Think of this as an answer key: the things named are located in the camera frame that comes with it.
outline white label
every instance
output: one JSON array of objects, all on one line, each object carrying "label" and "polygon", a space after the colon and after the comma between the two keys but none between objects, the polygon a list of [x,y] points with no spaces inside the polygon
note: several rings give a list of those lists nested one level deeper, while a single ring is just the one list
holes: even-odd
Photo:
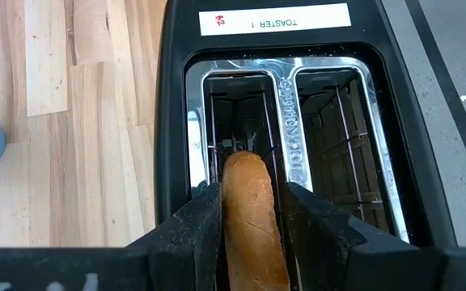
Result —
[{"label": "white label", "polygon": [[329,27],[348,27],[348,5],[330,4],[241,11],[199,12],[201,36],[289,32]]}]

